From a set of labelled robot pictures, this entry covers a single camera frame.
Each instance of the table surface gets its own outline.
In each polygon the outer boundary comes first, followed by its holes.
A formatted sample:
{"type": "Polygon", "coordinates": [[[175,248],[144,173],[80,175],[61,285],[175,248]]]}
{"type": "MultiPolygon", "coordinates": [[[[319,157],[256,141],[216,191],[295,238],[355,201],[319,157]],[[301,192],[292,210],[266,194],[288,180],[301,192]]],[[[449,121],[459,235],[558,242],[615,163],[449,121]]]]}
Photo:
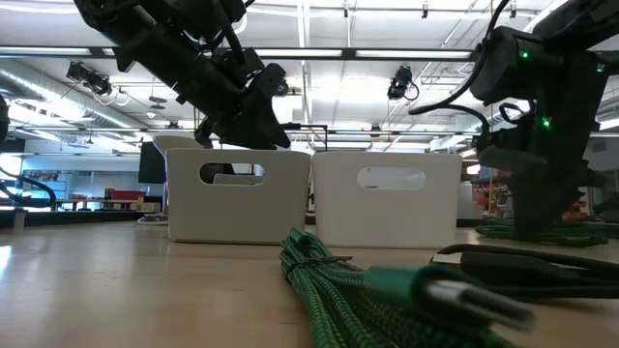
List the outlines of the table surface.
{"type": "MultiPolygon", "coordinates": [[[[278,246],[170,243],[165,227],[105,223],[0,235],[2,347],[311,347],[305,310],[283,280],[278,246]]],[[[619,243],[587,249],[480,239],[619,262],[619,243]]],[[[426,263],[432,250],[333,249],[353,263],[426,263]]],[[[526,347],[618,347],[619,301],[534,304],[526,347]]]]}

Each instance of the green braided cable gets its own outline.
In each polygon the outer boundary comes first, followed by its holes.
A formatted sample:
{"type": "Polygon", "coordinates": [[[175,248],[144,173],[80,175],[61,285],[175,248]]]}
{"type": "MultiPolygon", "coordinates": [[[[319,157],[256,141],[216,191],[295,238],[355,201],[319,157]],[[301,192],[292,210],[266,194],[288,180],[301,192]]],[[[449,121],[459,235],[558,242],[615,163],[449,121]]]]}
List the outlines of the green braided cable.
{"type": "MultiPolygon", "coordinates": [[[[487,218],[475,230],[488,238],[504,240],[515,238],[514,221],[508,218],[487,218]]],[[[555,222],[551,230],[540,234],[533,242],[561,247],[594,247],[608,244],[608,238],[584,223],[555,222]]]]}
{"type": "MultiPolygon", "coordinates": [[[[487,322],[452,323],[448,318],[458,318],[457,313],[444,308],[425,315],[410,310],[409,304],[377,300],[368,277],[375,283],[385,276],[389,283],[388,274],[370,274],[335,257],[309,233],[293,230],[281,246],[282,270],[309,313],[316,347],[514,347],[487,322]]],[[[433,275],[433,267],[425,266],[418,274],[433,275]]]]}

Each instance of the fixture on ceiling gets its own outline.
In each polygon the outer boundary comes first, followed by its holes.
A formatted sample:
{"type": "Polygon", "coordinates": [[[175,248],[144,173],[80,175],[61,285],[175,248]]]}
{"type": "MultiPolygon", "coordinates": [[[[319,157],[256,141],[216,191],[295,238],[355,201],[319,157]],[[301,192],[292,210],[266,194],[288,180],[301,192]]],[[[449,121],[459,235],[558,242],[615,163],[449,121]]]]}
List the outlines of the fixture on ceiling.
{"type": "Polygon", "coordinates": [[[151,96],[148,98],[149,101],[154,102],[154,105],[151,105],[151,108],[154,110],[165,110],[165,106],[163,103],[166,103],[167,100],[164,98],[155,97],[155,77],[153,77],[153,82],[151,83],[151,96]]]}
{"type": "MultiPolygon", "coordinates": [[[[371,125],[371,131],[382,131],[382,129],[380,129],[380,125],[379,124],[372,124],[371,125]]],[[[377,137],[380,137],[380,135],[378,135],[378,134],[370,134],[369,137],[377,138],[377,137]]]]}
{"type": "Polygon", "coordinates": [[[71,62],[67,71],[67,78],[75,83],[83,82],[84,87],[90,89],[97,96],[108,97],[112,94],[109,76],[91,71],[81,63],[71,62]]]}
{"type": "Polygon", "coordinates": [[[413,72],[410,71],[410,67],[401,66],[396,72],[396,76],[391,80],[391,86],[387,90],[387,97],[390,101],[399,101],[402,98],[408,101],[414,101],[419,98],[419,87],[413,82],[413,72]],[[406,92],[413,87],[417,90],[415,98],[406,97],[406,92]]]}
{"type": "Polygon", "coordinates": [[[148,100],[155,103],[154,105],[151,105],[152,109],[165,110],[165,106],[163,106],[162,104],[167,102],[167,100],[163,98],[152,97],[152,96],[148,100]]]}

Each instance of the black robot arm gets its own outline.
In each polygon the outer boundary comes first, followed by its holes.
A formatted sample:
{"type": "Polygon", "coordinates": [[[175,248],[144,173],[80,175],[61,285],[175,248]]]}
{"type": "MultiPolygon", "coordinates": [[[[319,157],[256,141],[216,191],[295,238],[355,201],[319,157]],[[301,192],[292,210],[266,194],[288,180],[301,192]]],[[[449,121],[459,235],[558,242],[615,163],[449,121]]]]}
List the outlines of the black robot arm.
{"type": "Polygon", "coordinates": [[[484,131],[475,146],[481,165],[509,170],[516,237],[535,239],[601,177],[582,159],[608,77],[619,72],[614,53],[590,46],[619,33],[619,2],[571,0],[533,34],[508,27],[484,43],[486,61],[471,92],[488,105],[506,98],[533,107],[516,126],[484,131]]]}
{"type": "Polygon", "coordinates": [[[206,115],[198,142],[213,132],[251,149],[290,146],[271,105],[285,71],[241,47],[232,28],[246,13],[241,0],[74,1],[84,21],[117,44],[119,71],[140,63],[178,93],[177,102],[206,115]],[[223,38],[230,50],[217,54],[223,38]]]}

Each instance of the green led light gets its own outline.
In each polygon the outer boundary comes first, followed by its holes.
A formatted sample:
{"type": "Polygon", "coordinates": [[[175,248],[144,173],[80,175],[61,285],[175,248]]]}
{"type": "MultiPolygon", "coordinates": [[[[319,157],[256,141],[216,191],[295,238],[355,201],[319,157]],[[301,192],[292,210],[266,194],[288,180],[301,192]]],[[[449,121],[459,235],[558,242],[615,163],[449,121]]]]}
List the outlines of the green led light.
{"type": "Polygon", "coordinates": [[[550,119],[543,117],[542,118],[542,126],[544,126],[545,128],[549,129],[550,128],[550,119]]]}

